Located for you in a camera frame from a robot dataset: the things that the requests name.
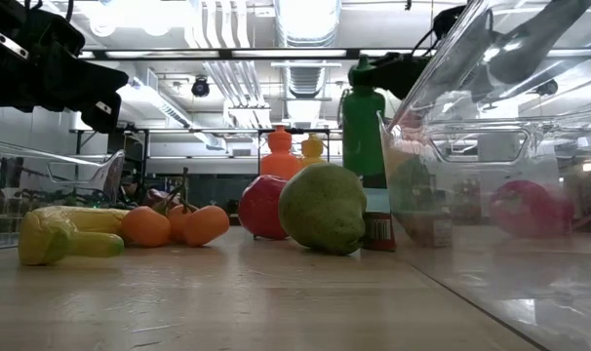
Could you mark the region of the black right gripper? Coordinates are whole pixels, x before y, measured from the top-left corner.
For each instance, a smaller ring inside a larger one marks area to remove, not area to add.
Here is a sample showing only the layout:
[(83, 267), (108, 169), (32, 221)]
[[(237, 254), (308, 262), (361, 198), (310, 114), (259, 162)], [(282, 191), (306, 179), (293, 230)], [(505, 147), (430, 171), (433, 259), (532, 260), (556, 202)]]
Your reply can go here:
[[(476, 51), (470, 49), (438, 51), (434, 56), (437, 65), (427, 79), (427, 93), (445, 93), (468, 90), (476, 79)], [(390, 92), (395, 98), (404, 99), (425, 69), (431, 56), (387, 52), (371, 61), (373, 66), (383, 66), (374, 72), (374, 85)]]

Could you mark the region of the green plastic squeeze bottle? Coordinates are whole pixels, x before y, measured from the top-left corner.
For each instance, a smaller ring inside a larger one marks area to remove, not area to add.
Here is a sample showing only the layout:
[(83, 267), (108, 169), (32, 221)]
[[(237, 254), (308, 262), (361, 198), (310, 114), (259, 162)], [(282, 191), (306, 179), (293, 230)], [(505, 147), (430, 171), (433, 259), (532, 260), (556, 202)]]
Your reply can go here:
[(386, 177), (378, 116), (384, 115), (386, 101), (370, 86), (358, 85), (356, 76), (374, 67), (366, 56), (348, 72), (351, 89), (342, 97), (341, 128), (343, 167), (355, 173), (365, 188), (384, 189)]

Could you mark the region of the yellow plastic squeeze bottle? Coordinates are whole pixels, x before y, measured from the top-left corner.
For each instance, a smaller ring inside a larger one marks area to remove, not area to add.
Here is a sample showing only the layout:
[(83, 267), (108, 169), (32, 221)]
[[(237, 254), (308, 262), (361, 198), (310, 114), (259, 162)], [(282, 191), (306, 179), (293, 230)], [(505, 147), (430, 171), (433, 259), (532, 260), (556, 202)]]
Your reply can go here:
[(302, 154), (300, 163), (303, 168), (324, 162), (322, 157), (324, 144), (316, 134), (309, 134), (308, 139), (304, 140), (300, 145)]

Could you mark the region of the dark red toy onion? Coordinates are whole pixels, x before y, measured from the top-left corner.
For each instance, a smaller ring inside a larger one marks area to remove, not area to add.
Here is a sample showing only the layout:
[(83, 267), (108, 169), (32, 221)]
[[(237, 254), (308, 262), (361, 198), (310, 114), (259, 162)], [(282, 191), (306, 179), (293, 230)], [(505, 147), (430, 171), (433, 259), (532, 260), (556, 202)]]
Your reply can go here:
[[(166, 200), (170, 193), (166, 191), (161, 191), (156, 188), (150, 188), (146, 191), (144, 198), (142, 200), (142, 204), (144, 206), (154, 208), (158, 203)], [(177, 205), (180, 205), (179, 195), (177, 195), (172, 203), (170, 204), (170, 208), (173, 208)]]

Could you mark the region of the orange plastic squeeze bottle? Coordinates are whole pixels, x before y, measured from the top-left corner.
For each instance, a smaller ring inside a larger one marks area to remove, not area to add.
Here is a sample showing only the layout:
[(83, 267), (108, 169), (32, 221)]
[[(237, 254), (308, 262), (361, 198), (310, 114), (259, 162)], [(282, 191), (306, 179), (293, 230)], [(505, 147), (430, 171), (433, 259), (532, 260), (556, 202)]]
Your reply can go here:
[(299, 159), (291, 152), (292, 135), (284, 126), (277, 126), (268, 134), (267, 141), (270, 153), (261, 158), (260, 173), (290, 180), (301, 169)]

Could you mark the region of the orange tomato cluster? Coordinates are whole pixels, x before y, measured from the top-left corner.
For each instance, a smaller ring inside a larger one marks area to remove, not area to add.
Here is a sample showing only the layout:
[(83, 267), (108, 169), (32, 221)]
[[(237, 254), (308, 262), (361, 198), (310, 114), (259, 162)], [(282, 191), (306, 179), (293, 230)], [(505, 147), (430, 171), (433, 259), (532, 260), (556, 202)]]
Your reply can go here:
[(170, 242), (200, 248), (225, 234), (230, 228), (226, 211), (218, 206), (193, 206), (187, 199), (187, 176), (184, 168), (181, 184), (152, 207), (130, 210), (121, 221), (122, 234), (146, 248)]

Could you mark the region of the green toy pear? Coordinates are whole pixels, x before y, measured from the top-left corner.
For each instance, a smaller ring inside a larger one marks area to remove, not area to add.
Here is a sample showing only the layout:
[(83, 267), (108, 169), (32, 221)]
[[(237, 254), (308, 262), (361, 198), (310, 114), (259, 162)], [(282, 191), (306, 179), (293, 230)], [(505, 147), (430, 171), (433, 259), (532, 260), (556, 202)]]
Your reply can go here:
[(287, 182), (278, 213), (283, 229), (300, 245), (348, 255), (362, 248), (366, 207), (366, 194), (353, 172), (332, 163), (317, 163)]

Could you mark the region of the pink plastic squeeze bottle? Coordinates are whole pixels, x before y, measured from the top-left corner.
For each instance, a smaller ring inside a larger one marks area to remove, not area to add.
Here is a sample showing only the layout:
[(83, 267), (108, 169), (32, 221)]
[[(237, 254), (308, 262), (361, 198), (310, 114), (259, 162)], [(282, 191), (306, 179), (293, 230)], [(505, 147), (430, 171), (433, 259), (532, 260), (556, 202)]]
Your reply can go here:
[(530, 180), (511, 180), (490, 198), (492, 222), (516, 238), (543, 239), (571, 232), (574, 203), (555, 185)]

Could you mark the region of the red toy apple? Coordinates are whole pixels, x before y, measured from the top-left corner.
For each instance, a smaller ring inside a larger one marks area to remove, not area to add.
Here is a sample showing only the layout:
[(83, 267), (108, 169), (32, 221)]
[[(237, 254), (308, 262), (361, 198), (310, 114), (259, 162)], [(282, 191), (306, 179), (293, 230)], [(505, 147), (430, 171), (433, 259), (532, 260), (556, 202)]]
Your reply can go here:
[(279, 199), (286, 184), (275, 175), (259, 175), (244, 190), (238, 217), (240, 224), (253, 236), (269, 240), (288, 237), (279, 218)]

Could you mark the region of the clear plastic bin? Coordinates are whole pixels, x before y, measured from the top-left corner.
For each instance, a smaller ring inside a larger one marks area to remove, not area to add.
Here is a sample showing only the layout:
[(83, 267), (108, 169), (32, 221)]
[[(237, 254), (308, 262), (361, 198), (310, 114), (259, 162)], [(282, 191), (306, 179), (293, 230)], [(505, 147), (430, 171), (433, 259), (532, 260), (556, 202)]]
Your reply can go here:
[(23, 215), (48, 206), (107, 208), (124, 166), (112, 155), (63, 155), (0, 141), (0, 249), (19, 241)]
[[(550, 0), (469, 0), (506, 33)], [(553, 49), (591, 48), (591, 9)], [(554, 96), (536, 88), (555, 80)], [(477, 104), (417, 109), (402, 101), (381, 133), (393, 214), (445, 212), (450, 247), (410, 239), (419, 271), (542, 349), (591, 351), (591, 59), (546, 58), (533, 77)], [(516, 238), (489, 203), (511, 180), (561, 187), (574, 203), (571, 232)]]

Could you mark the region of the teal translucent plastic tray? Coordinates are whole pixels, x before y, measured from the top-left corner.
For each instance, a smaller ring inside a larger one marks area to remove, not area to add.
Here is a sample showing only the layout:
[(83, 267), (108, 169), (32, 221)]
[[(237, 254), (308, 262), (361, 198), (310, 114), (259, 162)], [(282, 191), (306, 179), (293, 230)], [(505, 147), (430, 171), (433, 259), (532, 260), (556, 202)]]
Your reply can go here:
[(368, 188), (364, 189), (367, 197), (367, 213), (390, 214), (390, 203), (388, 190), (386, 188)]

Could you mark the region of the yellow toy banana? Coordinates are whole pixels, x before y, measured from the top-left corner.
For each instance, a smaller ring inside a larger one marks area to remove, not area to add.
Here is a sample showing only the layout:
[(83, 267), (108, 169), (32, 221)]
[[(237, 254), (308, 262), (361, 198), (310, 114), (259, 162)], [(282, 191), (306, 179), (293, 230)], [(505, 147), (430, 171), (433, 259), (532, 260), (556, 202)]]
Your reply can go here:
[(125, 247), (121, 221), (127, 213), (69, 206), (30, 211), (20, 221), (20, 263), (38, 266), (54, 264), (67, 256), (117, 256)]

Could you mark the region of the red labelled tin can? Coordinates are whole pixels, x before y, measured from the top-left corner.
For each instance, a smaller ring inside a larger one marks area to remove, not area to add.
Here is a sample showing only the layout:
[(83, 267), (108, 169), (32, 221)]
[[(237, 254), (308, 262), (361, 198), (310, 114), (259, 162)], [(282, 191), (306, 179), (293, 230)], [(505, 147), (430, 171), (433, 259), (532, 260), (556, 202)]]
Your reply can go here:
[(445, 212), (365, 213), (364, 220), (363, 248), (367, 250), (395, 252), (396, 229), (403, 229), (414, 244), (425, 248), (450, 247), (453, 242), (453, 222)]

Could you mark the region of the black background workbench frame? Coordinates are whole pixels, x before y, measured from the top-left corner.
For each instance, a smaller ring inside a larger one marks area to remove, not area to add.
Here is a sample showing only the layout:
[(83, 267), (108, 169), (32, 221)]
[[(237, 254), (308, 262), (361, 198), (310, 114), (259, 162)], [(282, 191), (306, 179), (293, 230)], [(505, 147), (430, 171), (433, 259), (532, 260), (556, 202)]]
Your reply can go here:
[(136, 138), (141, 152), (131, 159), (144, 176), (252, 175), (270, 154), (269, 129), (226, 128), (118, 128), (117, 135)]

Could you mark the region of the black aluminium rig frame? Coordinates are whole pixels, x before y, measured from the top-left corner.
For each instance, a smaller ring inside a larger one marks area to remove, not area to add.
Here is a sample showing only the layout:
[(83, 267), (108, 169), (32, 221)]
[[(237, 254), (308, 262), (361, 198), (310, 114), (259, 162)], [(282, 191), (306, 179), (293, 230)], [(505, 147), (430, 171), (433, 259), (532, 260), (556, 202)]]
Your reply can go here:
[[(109, 61), (192, 61), (192, 60), (350, 60), (360, 56), (379, 58), (387, 53), (410, 54), (412, 49), (362, 49), (362, 48), (247, 48), (247, 49), (132, 49), (132, 50), (83, 50), (79, 55), (82, 60)], [(497, 52), (489, 49), (479, 58), (503, 58), (504, 54), (513, 52)], [(541, 59), (591, 59), (591, 48), (584, 49), (552, 49)]]

